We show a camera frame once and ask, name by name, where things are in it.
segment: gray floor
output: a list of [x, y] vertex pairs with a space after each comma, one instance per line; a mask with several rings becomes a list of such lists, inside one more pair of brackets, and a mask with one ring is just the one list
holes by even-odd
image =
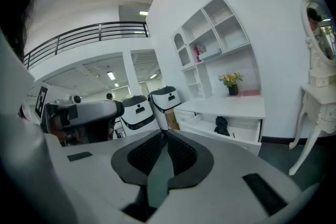
[[[284, 174], [288, 174], [289, 169], [298, 160], [303, 147], [304, 145], [297, 145], [290, 150], [285, 144], [262, 143], [258, 156]], [[291, 176], [301, 190], [321, 181], [330, 163], [331, 154], [330, 146], [314, 145], [298, 171]]]
[[[303, 145], [297, 145], [290, 150], [285, 144], [262, 143], [259, 157], [288, 175], [289, 169], [298, 160]], [[320, 182], [330, 163], [332, 154], [331, 146], [315, 145], [308, 157], [291, 178], [305, 190], [309, 186]], [[167, 182], [174, 176], [173, 164], [167, 152], [167, 145], [148, 176], [149, 205], [158, 208], [167, 197]]]

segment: flower pot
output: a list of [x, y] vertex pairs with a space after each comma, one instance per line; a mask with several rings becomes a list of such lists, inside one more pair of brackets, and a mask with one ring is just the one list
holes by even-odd
[[238, 94], [237, 84], [234, 84], [231, 87], [228, 87], [228, 89], [229, 89], [229, 95], [237, 95]]

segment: cardboard box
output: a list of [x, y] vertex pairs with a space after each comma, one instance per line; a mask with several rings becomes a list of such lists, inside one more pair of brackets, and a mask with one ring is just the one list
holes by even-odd
[[180, 127], [179, 127], [178, 123], [176, 122], [174, 109], [169, 109], [164, 114], [166, 115], [166, 119], [167, 119], [167, 123], [168, 123], [169, 127], [173, 130], [179, 130]]

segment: black metal railing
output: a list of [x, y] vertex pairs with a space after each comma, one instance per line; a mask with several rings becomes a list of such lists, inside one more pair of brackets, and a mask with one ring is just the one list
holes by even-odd
[[89, 43], [115, 38], [148, 36], [149, 31], [144, 22], [109, 22], [83, 26], [37, 46], [25, 55], [24, 65], [29, 69], [56, 54]]

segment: white column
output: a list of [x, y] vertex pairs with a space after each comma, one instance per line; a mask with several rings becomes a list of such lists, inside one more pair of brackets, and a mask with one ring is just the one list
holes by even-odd
[[124, 65], [126, 70], [126, 75], [128, 79], [128, 85], [130, 87], [130, 92], [132, 95], [141, 95], [141, 88], [136, 78], [134, 64], [131, 56], [131, 51], [123, 51], [122, 58], [124, 59]]

